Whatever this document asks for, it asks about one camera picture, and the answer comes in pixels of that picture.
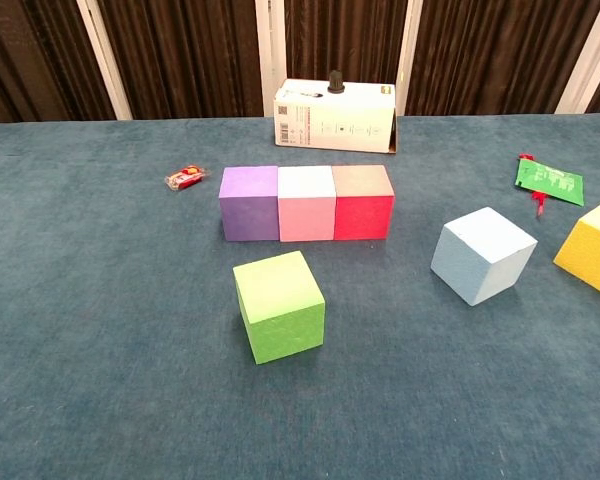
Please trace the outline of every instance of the row of cubes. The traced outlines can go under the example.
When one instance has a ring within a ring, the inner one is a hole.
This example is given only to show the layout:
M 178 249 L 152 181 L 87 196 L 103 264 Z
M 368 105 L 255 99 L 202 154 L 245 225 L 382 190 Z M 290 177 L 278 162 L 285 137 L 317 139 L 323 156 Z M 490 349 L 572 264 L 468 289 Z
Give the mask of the row of cubes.
M 383 165 L 229 167 L 220 186 L 228 241 L 373 240 L 395 194 Z

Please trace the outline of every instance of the table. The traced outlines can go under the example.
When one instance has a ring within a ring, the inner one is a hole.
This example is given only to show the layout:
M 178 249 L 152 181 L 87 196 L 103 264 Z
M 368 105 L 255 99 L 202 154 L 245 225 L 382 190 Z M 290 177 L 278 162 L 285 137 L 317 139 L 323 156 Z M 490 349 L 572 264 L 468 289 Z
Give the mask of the table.
M 600 480 L 600 293 L 552 259 L 600 203 L 600 115 L 403 117 L 399 152 L 280 148 L 270 119 L 0 125 L 0 478 Z M 516 157 L 585 178 L 535 217 Z M 212 176 L 181 192 L 165 175 Z M 229 165 L 381 163 L 387 241 L 228 243 Z M 491 206 L 538 240 L 468 307 L 430 270 Z M 251 357 L 231 268 L 300 249 L 324 346 Z

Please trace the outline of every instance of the foam block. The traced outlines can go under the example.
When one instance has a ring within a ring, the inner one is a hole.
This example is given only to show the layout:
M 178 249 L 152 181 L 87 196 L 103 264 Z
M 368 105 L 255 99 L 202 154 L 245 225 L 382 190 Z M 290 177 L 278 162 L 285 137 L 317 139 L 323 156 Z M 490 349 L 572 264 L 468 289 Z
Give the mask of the foam block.
M 431 269 L 469 305 L 513 286 L 537 241 L 486 207 L 444 225 Z
M 554 262 L 600 290 L 600 205 L 578 220 Z
M 278 167 L 228 167 L 220 185 L 229 241 L 278 240 Z
M 333 240 L 335 210 L 336 190 L 331 167 L 278 169 L 281 241 Z
M 384 239 L 395 194 L 384 165 L 332 167 L 336 186 L 334 240 Z
M 325 301 L 302 253 L 240 265 L 233 273 L 256 363 L 322 345 Z

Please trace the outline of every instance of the red candy wrapper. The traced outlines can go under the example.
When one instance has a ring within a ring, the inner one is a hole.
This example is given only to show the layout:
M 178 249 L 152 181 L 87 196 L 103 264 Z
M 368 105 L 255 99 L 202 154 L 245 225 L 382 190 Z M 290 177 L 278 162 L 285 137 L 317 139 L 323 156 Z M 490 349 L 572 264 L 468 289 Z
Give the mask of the red candy wrapper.
M 200 182 L 209 172 L 197 165 L 189 165 L 182 170 L 172 173 L 164 178 L 165 183 L 171 190 L 184 190 L 191 185 Z

